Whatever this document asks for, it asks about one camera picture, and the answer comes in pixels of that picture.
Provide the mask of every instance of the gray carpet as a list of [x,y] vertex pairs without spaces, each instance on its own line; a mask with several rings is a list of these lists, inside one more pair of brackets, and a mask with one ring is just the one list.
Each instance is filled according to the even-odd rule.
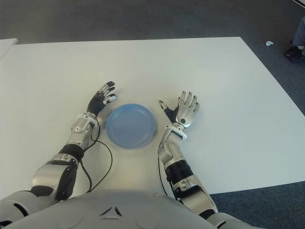
[[[0,38],[22,44],[240,36],[305,114],[305,64],[283,56],[304,15],[291,0],[1,0]],[[304,189],[301,182],[213,198],[252,225],[303,229]]]

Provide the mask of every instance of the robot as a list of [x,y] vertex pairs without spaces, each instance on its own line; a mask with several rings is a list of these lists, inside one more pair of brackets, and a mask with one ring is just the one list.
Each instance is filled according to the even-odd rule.
[[185,91],[174,110],[159,101],[171,121],[166,126],[158,156],[164,165],[174,198],[137,190],[90,190],[69,198],[76,172],[89,145],[98,114],[116,100],[114,82],[102,86],[87,111],[71,127],[61,151],[40,167],[31,190],[19,191],[0,201],[0,228],[5,229],[258,229],[220,213],[185,160],[180,144],[199,109],[197,97]]

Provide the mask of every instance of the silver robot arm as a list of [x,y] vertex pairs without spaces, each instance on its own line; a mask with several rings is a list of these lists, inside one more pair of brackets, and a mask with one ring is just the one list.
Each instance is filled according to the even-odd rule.
[[113,90],[111,81],[97,91],[87,112],[72,125],[66,145],[36,171],[30,191],[19,191],[0,201],[0,228],[71,196],[78,164],[88,148],[93,126],[99,126],[101,122],[97,115],[117,98],[115,94],[109,94]]
[[174,110],[168,108],[163,101],[159,101],[172,125],[166,127],[158,155],[164,164],[167,181],[175,198],[219,229],[258,229],[228,214],[218,213],[214,201],[185,160],[180,150],[181,142],[186,139],[183,130],[191,125],[199,109],[196,96],[192,98],[191,92],[186,99],[185,96],[186,93],[183,91]]

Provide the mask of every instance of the black shoe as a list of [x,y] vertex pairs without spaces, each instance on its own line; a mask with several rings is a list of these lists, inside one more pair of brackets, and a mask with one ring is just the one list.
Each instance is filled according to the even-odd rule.
[[305,62],[305,56],[299,53],[298,55],[289,57],[288,60],[292,63],[303,63]]
[[302,52],[302,50],[300,50],[297,46],[291,46],[285,53],[284,55],[286,57],[292,57],[295,55],[298,55]]

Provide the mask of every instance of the wire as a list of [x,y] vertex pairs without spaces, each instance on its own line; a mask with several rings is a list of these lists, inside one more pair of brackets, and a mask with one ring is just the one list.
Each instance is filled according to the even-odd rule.
[[162,181],[162,178],[161,178],[161,171],[160,171],[160,160],[159,160],[159,156],[158,156],[158,169],[159,169],[159,178],[160,178],[160,181],[161,181],[161,185],[162,185],[163,191],[164,191],[164,193],[165,193],[165,194],[168,196],[167,192],[165,191],[165,188],[164,188],[164,185],[163,185],[163,181]]
[[81,164],[81,168],[83,169],[84,173],[86,174],[86,176],[87,176],[87,178],[89,180],[89,189],[88,189],[88,191],[86,191],[86,193],[87,193],[87,192],[90,192],[90,190],[91,190],[92,180],[91,180],[91,177],[90,177],[89,173],[87,172],[84,164],[82,163],[82,160],[80,160],[80,164]]
[[99,125],[99,132],[98,132],[98,134],[97,134],[96,139],[93,140],[93,139],[92,139],[92,134],[91,134],[91,140],[93,141],[93,143],[92,143],[90,146],[88,146],[87,148],[85,148],[84,153],[85,153],[88,149],[90,149],[92,146],[94,146],[94,144],[95,144],[95,143],[97,142],[97,140],[99,139],[100,134],[101,134],[101,126]]
[[[91,139],[93,140],[93,143],[92,143],[90,146],[88,146],[87,148],[85,148],[84,153],[85,153],[88,149],[90,149],[90,148],[96,143],[96,141],[97,141],[97,140],[99,139],[99,137],[100,137],[100,134],[101,134],[101,126],[99,126],[99,132],[98,132],[97,137],[96,137],[95,140],[92,139],[92,135],[91,135]],[[83,169],[84,173],[86,174],[86,176],[87,176],[87,178],[88,178],[88,180],[89,180],[89,188],[88,188],[88,191],[87,191],[87,192],[91,192],[91,188],[92,188],[92,180],[91,180],[91,177],[90,177],[88,171],[86,170],[84,164],[82,163],[82,159],[80,160],[80,164],[81,164],[81,168]]]
[[109,169],[108,169],[107,173],[106,173],[106,174],[103,176],[103,178],[100,179],[100,181],[91,189],[91,191],[94,190],[94,189],[95,189],[95,188],[105,179],[105,177],[109,174],[109,172],[110,172],[110,170],[111,170],[111,168],[112,168],[112,162],[113,162],[112,152],[111,152],[111,150],[109,149],[109,147],[108,147],[105,143],[103,143],[103,142],[100,142],[100,141],[96,141],[96,142],[103,144],[103,145],[108,149],[108,151],[109,151],[109,153],[110,153],[110,156],[111,156],[111,163],[110,163],[110,166],[109,166]]
[[[159,169],[159,178],[160,178],[160,181],[161,181],[161,184],[162,184],[163,191],[164,191],[164,193],[168,196],[167,192],[165,191],[165,188],[164,188],[164,185],[163,185],[163,182],[162,182],[162,178],[161,178],[160,160],[159,160],[159,157],[158,157],[158,169]],[[171,190],[173,191],[172,183],[171,183],[170,181],[169,181],[169,183],[170,183],[170,186],[171,186]]]
[[109,166],[109,169],[108,169],[107,173],[103,176],[103,178],[102,178],[94,187],[92,187],[92,179],[91,179],[89,173],[87,172],[85,166],[83,165],[82,160],[80,161],[81,167],[82,167],[84,173],[86,174],[86,176],[87,176],[87,178],[88,178],[88,180],[89,180],[89,189],[88,189],[87,192],[91,192],[92,190],[94,190],[94,189],[95,189],[95,188],[105,179],[105,177],[109,174],[109,172],[110,172],[110,170],[111,170],[111,168],[112,168],[112,163],[113,163],[112,152],[111,152],[111,150],[109,149],[109,147],[108,147],[105,143],[103,143],[103,142],[97,140],[97,139],[99,138],[99,136],[100,136],[100,133],[101,133],[101,127],[99,126],[98,137],[97,137],[95,140],[93,140],[93,138],[92,138],[92,136],[91,136],[91,140],[94,141],[94,142],[93,142],[89,147],[87,147],[87,148],[85,149],[85,151],[86,151],[87,149],[89,149],[90,147],[92,147],[95,143],[97,143],[97,142],[98,142],[98,143],[101,143],[101,144],[103,144],[103,145],[108,149],[108,151],[109,151],[109,153],[110,153],[110,156],[111,156],[111,163],[110,163],[110,166]]

